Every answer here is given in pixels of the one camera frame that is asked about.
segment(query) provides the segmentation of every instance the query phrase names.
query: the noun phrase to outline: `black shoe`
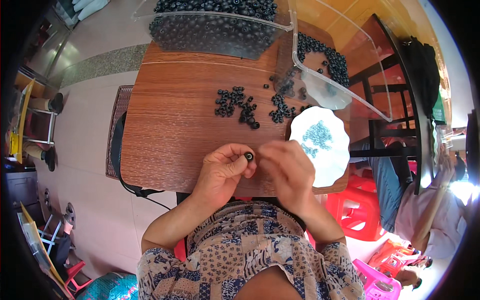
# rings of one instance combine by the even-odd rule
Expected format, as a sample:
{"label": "black shoe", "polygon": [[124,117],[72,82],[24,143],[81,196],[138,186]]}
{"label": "black shoe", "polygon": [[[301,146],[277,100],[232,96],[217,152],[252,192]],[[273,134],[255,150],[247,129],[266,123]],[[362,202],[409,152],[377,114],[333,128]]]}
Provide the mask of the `black shoe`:
{"label": "black shoe", "polygon": [[55,171],[55,149],[53,147],[45,151],[45,163],[48,165],[50,172]]}
{"label": "black shoe", "polygon": [[63,110],[63,94],[57,93],[52,100],[50,100],[50,106],[52,107],[52,111],[60,114]]}

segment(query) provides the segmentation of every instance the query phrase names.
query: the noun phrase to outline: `black backpack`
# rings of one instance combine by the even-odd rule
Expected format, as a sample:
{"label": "black backpack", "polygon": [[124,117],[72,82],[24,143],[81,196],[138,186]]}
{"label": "black backpack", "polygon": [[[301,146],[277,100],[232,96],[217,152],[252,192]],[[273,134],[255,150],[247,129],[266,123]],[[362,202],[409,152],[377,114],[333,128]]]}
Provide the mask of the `black backpack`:
{"label": "black backpack", "polygon": [[111,150],[110,150],[110,159],[112,162],[113,169],[115,171],[115,175],[117,175],[117,178],[120,180],[120,183],[122,186],[132,194],[135,194],[137,197],[143,197],[145,199],[148,199],[152,202],[155,202],[157,204],[160,204],[161,206],[167,208],[170,210],[168,207],[165,205],[158,203],[156,201],[153,201],[152,199],[148,198],[148,195],[159,193],[159,192],[164,192],[164,191],[156,191],[152,189],[146,189],[143,190],[142,187],[136,186],[136,185],[131,185],[127,184],[123,181],[121,174],[120,174],[120,163],[121,163],[121,147],[122,147],[122,140],[123,140],[123,128],[125,127],[125,119],[127,117],[127,112],[123,113],[122,116],[118,119],[117,123],[115,124],[115,130],[113,132],[113,138],[112,138],[112,143],[111,143]]}

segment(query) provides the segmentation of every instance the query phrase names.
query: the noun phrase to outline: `blue floral shirt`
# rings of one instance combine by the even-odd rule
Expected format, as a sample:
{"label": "blue floral shirt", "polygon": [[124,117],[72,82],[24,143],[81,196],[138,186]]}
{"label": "blue floral shirt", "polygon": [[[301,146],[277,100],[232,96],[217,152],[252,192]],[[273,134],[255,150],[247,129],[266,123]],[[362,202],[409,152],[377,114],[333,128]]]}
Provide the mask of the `blue floral shirt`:
{"label": "blue floral shirt", "polygon": [[162,248],[147,250],[137,266],[139,299],[232,300],[255,274],[279,266],[305,300],[365,299],[345,244],[322,252],[300,225],[265,202],[233,202],[187,239],[185,262]]}

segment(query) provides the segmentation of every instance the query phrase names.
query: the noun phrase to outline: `white scalloped plate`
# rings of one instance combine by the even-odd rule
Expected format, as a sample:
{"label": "white scalloped plate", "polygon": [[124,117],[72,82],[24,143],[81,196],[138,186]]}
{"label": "white scalloped plate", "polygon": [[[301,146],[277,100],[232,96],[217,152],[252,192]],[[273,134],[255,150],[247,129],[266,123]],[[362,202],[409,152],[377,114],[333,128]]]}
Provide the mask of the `white scalloped plate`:
{"label": "white scalloped plate", "polygon": [[317,106],[304,110],[292,121],[290,140],[302,145],[315,167],[316,188],[331,186],[342,177],[350,160],[350,138],[343,121]]}

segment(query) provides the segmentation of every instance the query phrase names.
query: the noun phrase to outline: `plastic container lid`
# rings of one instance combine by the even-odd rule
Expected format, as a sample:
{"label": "plastic container lid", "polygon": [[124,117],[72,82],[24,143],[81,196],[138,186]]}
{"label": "plastic container lid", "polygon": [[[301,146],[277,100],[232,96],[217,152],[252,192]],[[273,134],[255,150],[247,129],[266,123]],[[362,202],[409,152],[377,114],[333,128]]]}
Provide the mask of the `plastic container lid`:
{"label": "plastic container lid", "polygon": [[[339,11],[320,0],[302,0],[293,7],[293,33],[284,34],[280,39],[277,76],[275,89],[281,90],[286,96],[306,100],[311,104],[318,104],[324,108],[341,110],[349,108],[350,118],[384,119],[392,121],[390,95],[381,59],[372,38],[350,19]],[[328,67],[323,61],[328,61],[324,52],[306,53],[305,59],[298,57],[299,32],[311,36],[334,48],[340,55],[345,56],[348,68],[348,78],[367,68],[378,69],[377,74],[367,78],[368,88],[381,86],[386,93],[373,95],[371,103],[366,100],[363,90],[364,83],[341,85],[328,74]],[[293,66],[286,63],[287,53],[290,51]],[[306,93],[299,92],[304,87]]]}

